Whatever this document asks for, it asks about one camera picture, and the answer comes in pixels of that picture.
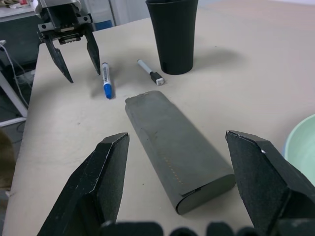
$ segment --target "table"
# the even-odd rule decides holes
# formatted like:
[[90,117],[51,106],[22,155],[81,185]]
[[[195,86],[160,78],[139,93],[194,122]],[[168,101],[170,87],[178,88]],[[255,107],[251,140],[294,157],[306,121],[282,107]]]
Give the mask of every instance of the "table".
[[[59,46],[74,84],[40,46],[3,235],[36,235],[71,173],[99,141],[119,132],[130,133],[130,144],[118,220],[157,221],[165,235],[187,226],[202,236],[213,220],[234,229],[251,225],[237,188],[178,216],[125,113],[125,99],[162,91],[229,162],[229,129],[282,150],[291,129],[315,110],[315,32],[199,9],[194,67],[179,76],[161,72],[150,19],[97,31],[95,38],[101,62],[111,66],[112,100],[85,40]],[[138,59],[167,83],[157,87]]]
[[314,2],[310,5],[312,0],[309,1],[309,5],[281,1],[290,0],[221,0],[206,7],[247,20],[262,21],[291,29],[314,30],[315,6]]
[[28,16],[34,16],[35,12],[31,6],[26,6],[22,8],[7,8],[0,7],[0,22],[16,20]]

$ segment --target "light green bowl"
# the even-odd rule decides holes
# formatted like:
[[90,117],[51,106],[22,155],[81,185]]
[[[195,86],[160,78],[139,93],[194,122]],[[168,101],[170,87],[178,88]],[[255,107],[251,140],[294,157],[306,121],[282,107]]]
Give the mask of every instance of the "light green bowl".
[[315,186],[315,115],[292,130],[284,147],[284,158]]

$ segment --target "black cup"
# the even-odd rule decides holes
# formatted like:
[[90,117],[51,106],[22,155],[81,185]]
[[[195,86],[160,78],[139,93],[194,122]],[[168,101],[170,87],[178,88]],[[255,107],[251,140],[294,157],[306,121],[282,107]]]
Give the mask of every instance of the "black cup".
[[198,0],[146,0],[162,71],[170,75],[192,69]]

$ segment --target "blue marker cap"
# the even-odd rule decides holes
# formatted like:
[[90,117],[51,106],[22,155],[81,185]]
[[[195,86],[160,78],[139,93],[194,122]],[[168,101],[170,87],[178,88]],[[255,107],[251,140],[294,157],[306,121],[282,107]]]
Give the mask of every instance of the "blue marker cap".
[[112,98],[112,86],[110,84],[104,85],[105,95],[108,99]]

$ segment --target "white marker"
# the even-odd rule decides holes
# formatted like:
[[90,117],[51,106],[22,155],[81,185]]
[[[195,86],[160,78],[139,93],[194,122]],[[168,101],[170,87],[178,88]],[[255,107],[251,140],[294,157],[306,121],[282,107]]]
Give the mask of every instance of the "white marker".
[[164,84],[164,79],[157,72],[153,72],[142,60],[138,60],[138,64],[151,76],[151,79],[158,86]]
[[105,95],[108,99],[112,98],[112,83],[109,77],[109,66],[107,63],[102,64],[102,72],[103,72],[103,82],[104,82],[104,91]]

